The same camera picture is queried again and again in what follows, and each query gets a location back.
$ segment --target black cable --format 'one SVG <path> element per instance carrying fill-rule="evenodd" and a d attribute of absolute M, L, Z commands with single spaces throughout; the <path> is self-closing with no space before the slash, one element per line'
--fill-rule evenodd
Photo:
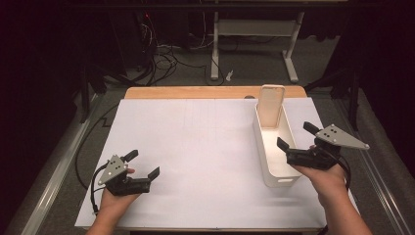
<path fill-rule="evenodd" d="M 94 173 L 94 176 L 92 176 L 92 181 L 91 181 L 91 204 L 92 204 L 92 210 L 94 210 L 95 215 L 98 213 L 98 206 L 95 203 L 95 197 L 94 197 L 94 187 L 95 187 L 95 178 L 97 177 L 98 173 L 105 169 L 107 167 L 108 163 L 101 165 Z"/>
<path fill-rule="evenodd" d="M 80 150 L 82 149 L 83 145 L 85 144 L 86 140 L 88 139 L 89 135 L 91 134 L 92 130 L 94 130 L 95 126 L 97 126 L 97 124 L 103 120 L 103 127 L 111 127 L 110 125 L 107 124 L 107 118 L 105 117 L 111 110 L 113 110 L 115 107 L 117 107 L 119 104 L 116 104 L 114 106 L 112 106 L 109 110 L 107 110 L 103 115 L 101 115 L 97 121 L 95 121 L 94 125 L 92 125 L 91 129 L 88 131 L 88 133 L 85 135 L 85 137 L 82 139 L 82 142 L 80 143 L 78 149 L 76 150 L 76 154 L 75 154 L 75 174 L 76 174 L 76 178 L 79 181 L 79 183 L 82 185 L 82 187 L 86 190 L 88 189 L 88 186 L 83 182 L 83 180 L 80 177 L 79 174 L 79 169 L 78 169 L 78 159 L 79 159 L 79 153 Z"/>

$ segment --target hand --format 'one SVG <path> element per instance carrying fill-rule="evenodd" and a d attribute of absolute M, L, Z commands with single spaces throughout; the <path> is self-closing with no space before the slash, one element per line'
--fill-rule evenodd
<path fill-rule="evenodd" d="M 134 169 L 128 169 L 128 173 L 133 173 L 134 171 Z M 118 221 L 139 196 L 140 194 L 114 196 L 105 188 L 101 199 L 100 211 L 87 234 L 112 234 Z"/>
<path fill-rule="evenodd" d="M 318 193 L 321 206 L 327 207 L 332 201 L 344 198 L 347 195 L 345 172 L 338 165 L 328 170 L 293 165 L 303 175 L 307 176 Z"/>

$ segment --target white paper sheet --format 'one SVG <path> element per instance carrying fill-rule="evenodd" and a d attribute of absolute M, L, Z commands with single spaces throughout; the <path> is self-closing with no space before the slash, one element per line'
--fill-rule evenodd
<path fill-rule="evenodd" d="M 118 227 L 124 229 L 320 228 L 323 209 L 306 177 L 288 188 L 268 188 L 254 139 L 254 99 L 122 100 L 101 159 L 137 149 L 129 163 L 146 177 L 161 175 L 151 192 L 133 203 Z M 312 100 L 285 99 L 298 148 L 314 137 L 304 121 L 322 127 Z M 89 191 L 75 226 L 94 221 Z M 101 192 L 95 194 L 99 205 Z"/>

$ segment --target table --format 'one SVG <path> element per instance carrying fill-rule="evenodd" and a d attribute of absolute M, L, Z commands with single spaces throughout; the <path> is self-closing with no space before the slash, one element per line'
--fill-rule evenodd
<path fill-rule="evenodd" d="M 308 2 L 342 2 L 347 0 L 311 0 Z M 281 0 L 255 1 L 255 2 L 284 2 Z M 303 0 L 292 0 L 291 2 L 305 2 Z M 294 68 L 292 55 L 299 36 L 304 12 L 299 12 L 297 18 L 292 21 L 264 21 L 264 20 L 221 20 L 217 12 L 214 13 L 213 25 L 213 50 L 211 55 L 210 78 L 219 79 L 219 35 L 257 35 L 257 36 L 284 36 L 290 37 L 290 45 L 287 50 L 282 51 L 284 63 L 292 83 L 299 82 L 296 69 Z"/>
<path fill-rule="evenodd" d="M 122 156 L 122 151 L 127 149 L 129 152 L 132 146 L 140 145 L 138 161 L 141 162 L 131 161 L 130 167 L 138 168 L 142 177 L 160 165 L 161 176 L 153 183 L 151 193 L 142 195 L 130 207 L 119 222 L 119 228 L 131 231 L 299 232 L 323 227 L 324 211 L 308 179 L 301 177 L 289 188 L 268 188 L 263 182 L 254 136 L 251 135 L 253 116 L 250 115 L 254 113 L 256 100 L 242 99 L 257 97 L 259 89 L 259 86 L 129 88 L 118 108 L 98 165 L 113 153 Z M 299 86 L 287 86 L 286 94 L 292 98 L 306 97 Z M 291 108 L 306 112 L 311 122 L 319 121 L 310 99 L 286 101 L 306 101 L 306 106 L 292 105 Z M 199 107 L 200 104 L 219 115 L 210 115 L 205 106 Z M 285 107 L 290 118 L 289 106 Z M 179 110 L 186 111 L 182 116 L 184 119 L 196 116 L 197 120 L 187 119 L 190 121 L 177 126 L 177 122 L 182 123 L 182 119 L 175 116 Z M 208 126 L 212 124 L 212 117 L 219 117 L 221 121 L 214 128 Z M 183 136 L 186 142 L 174 142 Z M 307 143 L 302 146 L 309 146 L 313 136 L 306 134 L 305 139 Z M 94 216 L 88 199 L 89 193 L 76 226 L 92 224 Z"/>
<path fill-rule="evenodd" d="M 286 98 L 307 97 L 301 86 L 286 86 Z M 244 99 L 257 98 L 260 86 L 131 87 L 125 99 Z"/>

